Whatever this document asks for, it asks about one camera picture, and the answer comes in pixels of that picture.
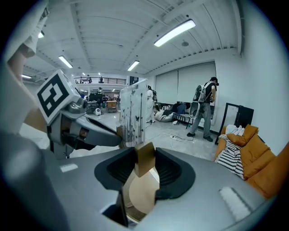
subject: gray floor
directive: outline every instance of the gray floor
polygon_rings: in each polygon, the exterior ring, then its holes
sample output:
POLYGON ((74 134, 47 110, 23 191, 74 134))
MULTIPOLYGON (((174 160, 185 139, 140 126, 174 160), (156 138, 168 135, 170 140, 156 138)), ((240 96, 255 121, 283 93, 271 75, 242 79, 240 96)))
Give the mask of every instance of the gray floor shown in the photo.
MULTIPOLYGON (((116 129, 119 123, 119 113, 105 113, 100 116, 92 115, 92 117, 100 122, 103 122, 107 126, 116 129)), ((155 147, 168 148, 179 152, 184 152, 189 155, 204 158, 207 160, 213 160, 217 146, 214 142, 209 142, 203 139, 203 131, 198 130, 194 139, 187 137, 189 128, 186 129, 185 125, 173 125, 171 122, 163 123, 156 121, 152 125, 146 124, 146 140, 152 141, 155 147), (183 139, 190 139, 192 141, 186 141, 182 139, 174 140, 170 136, 177 135, 183 139)), ((212 134, 211 137, 215 140, 216 135, 212 134)), ((109 152, 118 149, 118 147, 103 147, 96 146, 91 151, 88 150, 74 150, 70 157, 82 157, 93 155, 102 152, 109 152)))

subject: striped cloth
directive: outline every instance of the striped cloth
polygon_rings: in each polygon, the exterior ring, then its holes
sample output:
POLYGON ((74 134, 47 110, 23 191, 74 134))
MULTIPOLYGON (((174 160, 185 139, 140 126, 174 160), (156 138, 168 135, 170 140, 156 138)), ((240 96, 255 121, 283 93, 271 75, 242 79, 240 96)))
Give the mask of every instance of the striped cloth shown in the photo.
POLYGON ((219 138, 226 140, 226 148, 221 151, 215 162, 223 165, 232 173, 244 179, 240 147, 233 144, 226 135, 220 135, 219 138))

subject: ceiling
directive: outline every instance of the ceiling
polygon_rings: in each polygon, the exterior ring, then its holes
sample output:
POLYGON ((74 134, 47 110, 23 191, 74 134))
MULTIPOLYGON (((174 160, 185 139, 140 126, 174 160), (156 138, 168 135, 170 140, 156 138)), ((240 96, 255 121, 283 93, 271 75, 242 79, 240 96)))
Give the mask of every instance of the ceiling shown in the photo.
POLYGON ((37 53, 24 74, 33 81, 61 68, 67 74, 148 76, 179 59, 221 49, 241 50, 236 0, 50 0, 37 53), (158 36, 191 18, 196 26, 161 47, 158 36), (186 41, 189 46, 182 46, 186 41), (67 68, 58 57, 73 65, 67 68), (128 72, 135 61, 140 63, 128 72))

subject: person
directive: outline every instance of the person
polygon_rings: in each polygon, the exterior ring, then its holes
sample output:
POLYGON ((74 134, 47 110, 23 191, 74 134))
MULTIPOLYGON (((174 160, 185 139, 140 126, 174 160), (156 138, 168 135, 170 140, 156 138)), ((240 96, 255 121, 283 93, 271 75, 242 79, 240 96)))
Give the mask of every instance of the person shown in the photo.
POLYGON ((151 86, 148 86, 147 104, 146 104, 146 122, 154 123, 154 94, 151 86))
POLYGON ((195 136, 195 132, 199 126, 201 118, 204 118, 204 135, 203 138, 212 142, 213 139, 210 137, 210 128, 211 128, 211 107, 210 102, 215 101, 216 91, 218 84, 218 79, 212 77, 209 82, 206 82, 205 85, 209 85, 205 89, 206 100, 203 103, 200 103, 200 112, 196 120, 193 122, 190 132, 187 134, 189 137, 195 136))

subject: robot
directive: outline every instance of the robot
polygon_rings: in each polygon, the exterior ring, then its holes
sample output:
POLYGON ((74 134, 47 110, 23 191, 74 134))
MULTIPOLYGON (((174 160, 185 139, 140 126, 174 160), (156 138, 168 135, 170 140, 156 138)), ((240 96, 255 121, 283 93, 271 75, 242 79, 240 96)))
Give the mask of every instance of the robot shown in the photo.
POLYGON ((143 176, 152 167, 160 187, 153 210, 134 228, 137 231, 250 229, 272 203, 264 203, 221 165, 152 144, 69 158, 74 149, 117 146, 121 137, 85 114, 87 102, 60 70, 40 87, 37 97, 50 150, 1 134, 5 153, 0 163, 7 185, 36 222, 49 230, 128 230, 122 187, 132 171, 143 176), (237 219, 239 210, 230 204, 230 196, 220 193, 223 187, 232 188, 246 206, 245 217, 237 219))

